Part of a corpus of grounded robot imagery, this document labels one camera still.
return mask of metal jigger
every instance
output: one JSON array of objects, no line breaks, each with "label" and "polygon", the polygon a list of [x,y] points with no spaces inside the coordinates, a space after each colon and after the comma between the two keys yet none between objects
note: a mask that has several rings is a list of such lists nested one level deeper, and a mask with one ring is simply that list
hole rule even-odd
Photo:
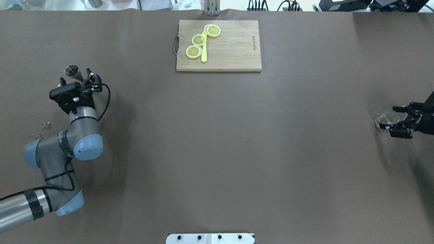
[{"label": "metal jigger", "polygon": [[74,78],[80,82],[84,81],[83,76],[81,75],[80,72],[80,68],[75,64],[71,64],[65,69],[65,75],[67,77]]}]

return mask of metal cylinder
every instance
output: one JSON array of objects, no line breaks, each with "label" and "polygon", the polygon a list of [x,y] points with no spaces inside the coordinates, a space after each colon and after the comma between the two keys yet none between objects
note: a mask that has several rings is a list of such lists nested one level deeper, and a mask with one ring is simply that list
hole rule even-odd
[{"label": "metal cylinder", "polygon": [[102,5],[102,0],[88,0],[92,8],[99,8]]},{"label": "metal cylinder", "polygon": [[65,75],[67,77],[71,77],[73,79],[76,79],[80,82],[82,82],[84,80],[83,76],[81,75],[80,68],[75,64],[71,64],[68,67],[66,67]]},{"label": "metal cylinder", "polygon": [[[42,190],[35,191],[39,204],[42,206],[44,215],[49,213],[47,199]],[[0,201],[0,233],[33,220],[27,198],[19,194]]]}]

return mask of robotic arm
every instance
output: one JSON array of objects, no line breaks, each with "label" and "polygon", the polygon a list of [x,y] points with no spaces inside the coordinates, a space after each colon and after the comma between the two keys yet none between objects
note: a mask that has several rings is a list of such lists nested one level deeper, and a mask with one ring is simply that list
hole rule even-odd
[{"label": "robotic arm", "polygon": [[[0,199],[0,233],[52,211],[62,216],[84,205],[71,160],[92,160],[102,154],[98,121],[109,105],[110,89],[89,69],[86,79],[76,65],[68,66],[65,74],[80,82],[66,84],[60,78],[59,87],[51,90],[49,96],[68,114],[71,129],[25,146],[25,160],[30,167],[41,169],[46,185]],[[102,92],[102,86],[107,87],[109,99],[104,112],[97,118],[92,94]]]},{"label": "robotic arm", "polygon": [[403,121],[395,124],[379,123],[381,129],[388,129],[391,137],[411,139],[413,132],[434,135],[434,92],[424,102],[411,102],[404,107],[392,107],[399,113],[407,113]]}]

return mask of cutting board handle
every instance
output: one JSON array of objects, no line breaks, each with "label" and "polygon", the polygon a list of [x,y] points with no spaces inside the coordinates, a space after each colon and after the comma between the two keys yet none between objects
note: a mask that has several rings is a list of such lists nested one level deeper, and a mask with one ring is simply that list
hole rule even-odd
[{"label": "cutting board handle", "polygon": [[[177,46],[176,51],[175,51],[176,40],[178,40],[178,46]],[[179,49],[179,33],[176,34],[175,39],[173,39],[173,46],[172,46],[172,49],[173,49],[173,52],[175,53],[175,56],[178,57],[178,49]]]}]

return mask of white metal plate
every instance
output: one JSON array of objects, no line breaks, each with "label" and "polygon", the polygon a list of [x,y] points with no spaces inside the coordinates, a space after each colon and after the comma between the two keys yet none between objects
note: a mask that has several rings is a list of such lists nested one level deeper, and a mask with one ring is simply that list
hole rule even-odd
[{"label": "white metal plate", "polygon": [[252,233],[170,234],[166,244],[255,244]]}]

